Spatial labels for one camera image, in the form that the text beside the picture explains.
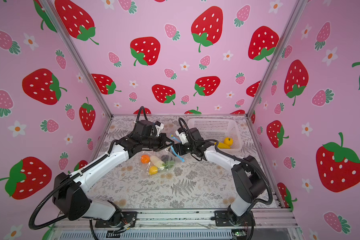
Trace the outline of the orange toy fruit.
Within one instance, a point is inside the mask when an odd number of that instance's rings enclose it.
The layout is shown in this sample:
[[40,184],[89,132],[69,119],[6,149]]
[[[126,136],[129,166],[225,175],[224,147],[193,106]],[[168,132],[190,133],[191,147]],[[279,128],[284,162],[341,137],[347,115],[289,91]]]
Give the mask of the orange toy fruit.
[[141,156],[141,163],[142,164],[149,164],[151,161],[151,158],[149,155],[142,155]]

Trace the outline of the yellow banana toy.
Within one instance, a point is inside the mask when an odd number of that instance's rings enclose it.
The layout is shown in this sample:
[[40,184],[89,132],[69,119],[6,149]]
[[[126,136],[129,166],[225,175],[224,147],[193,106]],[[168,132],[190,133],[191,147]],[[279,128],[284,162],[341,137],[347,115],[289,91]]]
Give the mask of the yellow banana toy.
[[231,149],[231,147],[227,144],[224,143],[218,143],[218,148],[219,149]]

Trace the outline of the clear zip top bag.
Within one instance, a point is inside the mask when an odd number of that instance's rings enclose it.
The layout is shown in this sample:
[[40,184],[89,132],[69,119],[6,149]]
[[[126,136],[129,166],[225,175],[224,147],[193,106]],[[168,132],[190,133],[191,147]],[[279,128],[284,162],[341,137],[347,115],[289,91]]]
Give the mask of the clear zip top bag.
[[139,137],[142,145],[138,159],[142,167],[142,177],[168,172],[178,167],[185,159],[175,152],[175,141],[161,133],[158,137]]

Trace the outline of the white plastic basket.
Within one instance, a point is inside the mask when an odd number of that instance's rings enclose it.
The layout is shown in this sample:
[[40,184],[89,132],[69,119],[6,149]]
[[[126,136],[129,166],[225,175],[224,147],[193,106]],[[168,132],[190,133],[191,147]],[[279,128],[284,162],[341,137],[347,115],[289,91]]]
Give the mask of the white plastic basket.
[[239,152],[242,149],[239,127],[234,120],[193,118],[187,124],[190,129],[197,128],[204,140],[214,139],[223,143],[225,138],[231,138],[233,144],[230,149],[226,149],[227,152]]

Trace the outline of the white radish toy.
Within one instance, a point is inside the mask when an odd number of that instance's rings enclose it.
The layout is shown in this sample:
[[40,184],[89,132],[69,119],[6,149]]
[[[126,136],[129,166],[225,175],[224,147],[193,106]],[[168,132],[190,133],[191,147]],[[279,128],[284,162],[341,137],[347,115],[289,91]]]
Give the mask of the white radish toy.
[[164,162],[157,156],[150,156],[151,163],[156,166],[158,169],[162,170],[164,169]]

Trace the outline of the yellow bell pepper toy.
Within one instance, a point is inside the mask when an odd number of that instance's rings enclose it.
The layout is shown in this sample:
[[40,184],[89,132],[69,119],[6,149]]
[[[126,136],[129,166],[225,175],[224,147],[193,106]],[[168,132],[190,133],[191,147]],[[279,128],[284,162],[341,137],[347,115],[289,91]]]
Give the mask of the yellow bell pepper toy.
[[225,138],[224,139],[224,144],[231,147],[233,145],[234,141],[232,138]]

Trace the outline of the green leaf toy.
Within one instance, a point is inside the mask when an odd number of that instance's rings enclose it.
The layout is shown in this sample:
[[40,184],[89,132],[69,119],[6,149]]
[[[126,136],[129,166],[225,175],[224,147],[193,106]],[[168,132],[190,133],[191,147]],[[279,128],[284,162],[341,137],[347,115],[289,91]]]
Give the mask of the green leaf toy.
[[166,170],[169,170],[169,169],[173,168],[175,164],[176,164],[175,161],[168,161],[164,164],[164,168]]

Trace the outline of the dark avocado toy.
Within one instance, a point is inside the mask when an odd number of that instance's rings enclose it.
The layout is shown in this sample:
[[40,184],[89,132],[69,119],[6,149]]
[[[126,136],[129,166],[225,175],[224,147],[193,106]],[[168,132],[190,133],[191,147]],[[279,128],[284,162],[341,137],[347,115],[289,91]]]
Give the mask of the dark avocado toy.
[[161,160],[164,162],[164,163],[167,163],[168,161],[170,161],[172,158],[170,155],[162,155],[161,156]]

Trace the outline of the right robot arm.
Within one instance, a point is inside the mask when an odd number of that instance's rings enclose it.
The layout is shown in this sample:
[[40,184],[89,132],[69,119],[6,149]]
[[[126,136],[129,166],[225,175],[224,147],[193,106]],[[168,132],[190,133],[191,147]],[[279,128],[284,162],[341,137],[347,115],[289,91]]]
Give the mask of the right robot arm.
[[238,196],[228,207],[226,220],[240,225],[252,208],[262,203],[271,205],[273,193],[270,182],[253,156],[239,158],[219,148],[217,140],[204,140],[196,128],[179,128],[176,131],[180,142],[173,145],[178,156],[190,154],[197,161],[209,161],[232,172]]

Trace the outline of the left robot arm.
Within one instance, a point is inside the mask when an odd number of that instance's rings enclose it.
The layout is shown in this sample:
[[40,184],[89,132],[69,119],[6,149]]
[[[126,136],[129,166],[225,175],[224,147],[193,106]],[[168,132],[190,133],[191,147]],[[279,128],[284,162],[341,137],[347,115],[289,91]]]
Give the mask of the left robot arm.
[[[109,150],[87,166],[69,175],[59,174],[54,189],[41,201],[29,220],[31,230],[39,230],[65,218],[74,221],[80,218],[103,220],[116,227],[123,220],[122,210],[111,201],[95,201],[87,197],[91,187],[119,164],[142,151],[159,152],[169,148],[174,141],[162,132],[164,125],[148,120],[136,122],[133,131],[113,140]],[[36,217],[49,199],[64,214],[47,223],[37,225]]]

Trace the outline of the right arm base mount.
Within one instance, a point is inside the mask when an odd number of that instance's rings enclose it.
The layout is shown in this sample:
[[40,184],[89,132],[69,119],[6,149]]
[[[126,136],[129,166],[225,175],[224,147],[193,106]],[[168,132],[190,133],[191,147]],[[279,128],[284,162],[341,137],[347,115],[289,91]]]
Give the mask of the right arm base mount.
[[218,227],[254,227],[256,225],[252,211],[239,217],[233,211],[215,211],[211,220],[215,221]]

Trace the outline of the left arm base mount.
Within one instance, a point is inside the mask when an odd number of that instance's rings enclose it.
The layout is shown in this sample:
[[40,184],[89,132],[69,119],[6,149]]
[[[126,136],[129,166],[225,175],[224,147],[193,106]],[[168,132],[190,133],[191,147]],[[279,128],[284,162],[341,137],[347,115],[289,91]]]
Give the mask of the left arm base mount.
[[137,216],[138,212],[122,211],[115,213],[110,220],[96,220],[95,228],[120,229],[124,226],[127,226],[127,228],[134,228]]

